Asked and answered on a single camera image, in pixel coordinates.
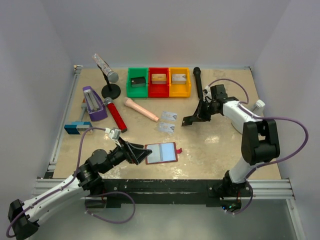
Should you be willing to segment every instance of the cable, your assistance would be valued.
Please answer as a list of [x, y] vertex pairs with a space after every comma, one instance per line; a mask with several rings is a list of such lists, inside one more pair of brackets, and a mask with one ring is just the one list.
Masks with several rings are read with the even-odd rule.
[[124, 195], [124, 196], [126, 196], [127, 198], [129, 198], [129, 199], [131, 200], [131, 202], [132, 202], [132, 204], [133, 204], [133, 212], [132, 212], [132, 214], [131, 214], [126, 220], [122, 220], [122, 221], [108, 220], [108, 219], [106, 219], [106, 218], [104, 218], [104, 217], [98, 216], [98, 215], [92, 213], [91, 211], [89, 211], [86, 205], [84, 205], [85, 213], [88, 213], [88, 214], [90, 214], [92, 217], [95, 217], [95, 218], [97, 218], [97, 219], [100, 219], [100, 220], [102, 220], [102, 221], [104, 221], [104, 222], [107, 222], [107, 223], [110, 223], [110, 224], [124, 224], [124, 223], [129, 222], [129, 221], [133, 218], [133, 216], [135, 215], [135, 212], [136, 212], [136, 204], [135, 204], [135, 201], [133, 200], [133, 198], [132, 198], [129, 194], [127, 194], [127, 193], [125, 193], [125, 192], [122, 192], [122, 191], [111, 191], [111, 192], [107, 192], [107, 193], [103, 193], [103, 194], [99, 194], [99, 195], [94, 195], [94, 196], [90, 196], [90, 197], [94, 197], [94, 198], [95, 198], [95, 197], [103, 197], [103, 196], [113, 195], [113, 194], [121, 194], [121, 195]]
[[251, 174], [253, 174], [257, 169], [259, 168], [262, 168], [264, 166], [268, 166], [268, 165], [272, 165], [272, 164], [278, 164], [278, 163], [281, 163], [287, 159], [290, 159], [292, 158], [293, 156], [295, 156], [297, 153], [299, 153], [307, 144], [308, 140], [309, 140], [309, 132], [306, 128], [306, 126], [304, 126], [300, 121], [298, 120], [295, 120], [295, 119], [292, 119], [292, 118], [289, 118], [289, 117], [284, 117], [284, 116], [272, 116], [272, 117], [262, 117], [262, 116], [258, 116], [258, 115], [255, 115], [255, 114], [252, 114], [250, 111], [248, 111], [244, 106], [242, 106], [240, 103], [238, 104], [239, 108], [245, 112], [246, 114], [252, 116], [252, 118], [254, 119], [259, 119], [259, 120], [284, 120], [284, 121], [289, 121], [289, 122], [293, 122], [293, 123], [296, 123], [298, 124], [299, 126], [302, 127], [303, 131], [304, 131], [304, 134], [305, 134], [305, 137], [304, 137], [304, 141], [303, 143], [300, 145], [300, 147], [298, 147], [297, 150], [295, 150], [293, 153], [289, 154], [288, 156], [285, 156], [281, 159], [278, 159], [278, 160], [275, 160], [275, 161], [272, 161], [272, 162], [266, 162], [266, 163], [263, 163], [263, 164], [260, 164], [258, 165], [257, 167], [253, 168], [246, 176], [245, 178], [248, 179]]
[[[278, 164], [278, 163], [281, 163], [285, 160], [288, 160], [290, 158], [292, 158], [293, 156], [295, 156], [297, 153], [299, 153], [307, 144], [308, 140], [309, 140], [309, 132], [306, 128], [306, 126], [304, 126], [300, 121], [298, 120], [295, 120], [295, 119], [292, 119], [292, 118], [289, 118], [289, 117], [284, 117], [284, 116], [272, 116], [272, 117], [262, 117], [262, 116], [258, 116], [254, 113], [252, 113], [251, 111], [247, 110], [244, 106], [242, 106], [242, 104], [248, 104], [249, 103], [249, 95], [246, 91], [246, 89], [238, 82], [232, 80], [232, 79], [228, 79], [228, 78], [220, 78], [220, 79], [217, 79], [217, 80], [214, 80], [212, 81], [208, 86], [210, 87], [212, 84], [218, 82], [218, 81], [229, 81], [229, 82], [232, 82], [234, 84], [237, 84], [243, 91], [244, 91], [244, 94], [246, 96], [246, 102], [244, 101], [240, 101], [238, 103], [238, 106], [239, 108], [246, 114], [248, 114], [249, 116], [251, 116], [252, 118], [254, 119], [259, 119], [259, 120], [284, 120], [284, 121], [289, 121], [289, 122], [293, 122], [293, 123], [296, 123], [298, 124], [299, 126], [302, 127], [303, 131], [304, 131], [304, 134], [305, 134], [305, 137], [304, 137], [304, 141], [303, 143], [301, 144], [300, 147], [298, 147], [298, 149], [296, 151], [294, 151], [293, 153], [289, 154], [288, 156], [285, 156], [281, 159], [278, 159], [276, 161], [273, 161], [273, 162], [266, 162], [266, 163], [263, 163], [263, 164], [260, 164], [258, 165], [257, 167], [253, 168], [246, 176], [245, 178], [248, 179], [257, 169], [259, 168], [262, 168], [264, 166], [268, 166], [268, 165], [272, 165], [272, 164]], [[248, 183], [249, 185], [249, 188], [250, 188], [250, 191], [251, 191], [251, 197], [250, 197], [250, 200], [249, 202], [247, 203], [247, 205], [240, 209], [239, 211], [237, 212], [233, 212], [232, 214], [236, 215], [236, 214], [239, 214], [239, 213], [242, 213], [245, 209], [247, 209], [249, 207], [249, 205], [251, 204], [252, 202], [252, 199], [253, 199], [253, 196], [254, 196], [254, 191], [253, 191], [253, 188], [251, 187], [251, 185]]]
[[246, 210], [249, 207], [249, 205], [252, 202], [252, 199], [254, 198], [254, 190], [253, 190], [253, 188], [252, 188], [252, 186], [250, 185], [249, 182], [246, 182], [246, 183], [248, 184], [248, 187], [249, 187], [250, 192], [251, 192], [250, 199], [249, 199], [248, 203], [244, 207], [242, 207], [239, 211], [236, 211], [236, 212], [225, 211], [226, 213], [232, 214], [232, 215], [237, 215], [237, 214], [242, 213], [244, 210]]
[[78, 152], [78, 159], [77, 159], [77, 162], [76, 162], [76, 168], [75, 168], [75, 172], [74, 172], [74, 175], [73, 175], [73, 178], [70, 180], [70, 182], [66, 183], [65, 185], [63, 185], [61, 188], [58, 188], [52, 192], [49, 192], [47, 193], [46, 195], [44, 195], [43, 197], [39, 198], [38, 200], [36, 200], [32, 205], [26, 207], [24, 210], [22, 210], [13, 220], [12, 222], [10, 223], [10, 225], [8, 226], [7, 230], [6, 230], [6, 237], [7, 238], [14, 238], [16, 235], [10, 235], [10, 229], [12, 228], [12, 226], [16, 223], [16, 221], [25, 213], [27, 212], [28, 210], [30, 210], [31, 208], [34, 207], [34, 205], [37, 205], [38, 203], [40, 203], [41, 201], [43, 201], [44, 199], [50, 197], [51, 195], [59, 192], [59, 191], [62, 191], [63, 189], [65, 189], [66, 187], [68, 187], [77, 177], [77, 173], [78, 173], [78, 170], [79, 170], [79, 165], [80, 165], [80, 159], [81, 159], [81, 150], [82, 150], [82, 145], [83, 145], [83, 142], [84, 142], [84, 138], [85, 138], [85, 135], [87, 134], [87, 132], [91, 131], [91, 130], [94, 130], [94, 129], [97, 129], [97, 130], [102, 130], [102, 131], [105, 131], [106, 129], [105, 128], [101, 128], [101, 127], [90, 127], [88, 128], [87, 130], [85, 130], [81, 136], [81, 140], [80, 140], [80, 145], [79, 145], [79, 152]]

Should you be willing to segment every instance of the beige work surface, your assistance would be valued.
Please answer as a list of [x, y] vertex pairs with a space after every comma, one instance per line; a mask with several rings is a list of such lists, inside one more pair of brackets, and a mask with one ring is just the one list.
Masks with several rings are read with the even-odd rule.
[[[227, 170], [230, 170], [241, 157], [242, 135], [238, 133], [231, 121], [226, 117], [216, 114], [210, 122], [196, 122], [191, 126], [181, 127], [183, 117], [190, 116], [196, 110], [198, 104], [195, 79], [190, 69], [192, 84], [190, 98], [143, 98], [133, 99], [137, 104], [146, 108], [159, 118], [163, 111], [177, 113], [174, 133], [160, 132], [157, 130], [159, 123], [150, 120], [135, 110], [124, 105], [126, 96], [127, 69], [114, 69], [119, 75], [117, 84], [121, 88], [121, 95], [114, 100], [114, 104], [122, 116], [128, 131], [121, 137], [131, 143], [154, 144], [176, 142], [177, 148], [182, 148], [178, 155], [178, 162], [149, 164], [142, 162], [140, 165], [129, 164], [124, 161], [111, 171], [102, 174], [103, 178], [114, 179], [221, 179]], [[211, 81], [220, 78], [229, 78], [239, 82], [247, 90], [251, 107], [258, 99], [254, 80], [249, 69], [202, 69], [201, 79], [203, 88]], [[68, 120], [76, 121], [81, 113], [81, 103], [84, 95], [82, 88], [91, 86], [99, 95], [106, 84], [101, 71], [96, 69], [83, 69], [76, 86], [73, 102]], [[234, 83], [221, 81], [227, 94], [241, 101], [245, 100], [245, 94]], [[84, 121], [90, 121], [86, 113]], [[117, 127], [112, 115], [98, 122], [92, 122], [94, 127]], [[66, 178], [73, 173], [76, 167], [80, 135], [63, 135], [61, 148], [58, 154], [54, 178]], [[84, 138], [81, 164], [91, 156], [96, 149], [104, 149], [107, 152], [114, 149], [115, 144], [105, 137], [101, 130], [95, 130], [94, 134]], [[257, 170], [251, 179], [280, 179], [280, 173], [276, 164], [262, 167]]]

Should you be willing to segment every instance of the red cylinder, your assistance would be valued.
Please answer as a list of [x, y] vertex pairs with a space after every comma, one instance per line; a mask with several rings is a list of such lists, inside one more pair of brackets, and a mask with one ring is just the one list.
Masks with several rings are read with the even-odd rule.
[[109, 109], [116, 125], [121, 130], [121, 132], [126, 132], [128, 130], [127, 126], [125, 125], [125, 122], [122, 120], [122, 117], [120, 116], [116, 106], [112, 102], [108, 103], [106, 106]]

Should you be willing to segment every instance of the purple container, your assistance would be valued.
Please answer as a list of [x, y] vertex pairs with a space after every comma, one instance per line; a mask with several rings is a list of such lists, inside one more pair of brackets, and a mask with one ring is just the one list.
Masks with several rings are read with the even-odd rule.
[[96, 122], [108, 117], [106, 106], [95, 90], [90, 86], [85, 86], [82, 90], [91, 121]]

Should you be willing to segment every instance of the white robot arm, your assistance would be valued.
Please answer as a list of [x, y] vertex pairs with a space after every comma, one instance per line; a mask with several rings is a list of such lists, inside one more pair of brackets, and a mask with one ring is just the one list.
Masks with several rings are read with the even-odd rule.
[[223, 84], [214, 85], [210, 90], [207, 86], [204, 92], [205, 96], [203, 99], [200, 98], [196, 111], [192, 116], [183, 118], [182, 126], [192, 125], [193, 122], [207, 122], [211, 120], [211, 115], [221, 114], [229, 118], [242, 134], [242, 157], [225, 174], [225, 195], [232, 189], [239, 190], [245, 186], [247, 178], [258, 165], [268, 163], [280, 155], [277, 125], [274, 120], [255, 118], [258, 116], [248, 109], [244, 112], [239, 107], [240, 102], [237, 98], [228, 97]]
[[32, 236], [50, 216], [89, 195], [100, 194], [104, 189], [99, 173], [106, 173], [123, 161], [130, 164], [140, 164], [149, 154], [149, 149], [143, 145], [124, 141], [120, 129], [105, 129], [109, 139], [113, 140], [116, 148], [107, 153], [103, 149], [95, 150], [85, 163], [59, 185], [47, 192], [26, 200], [13, 201], [9, 207], [8, 218], [17, 240]]

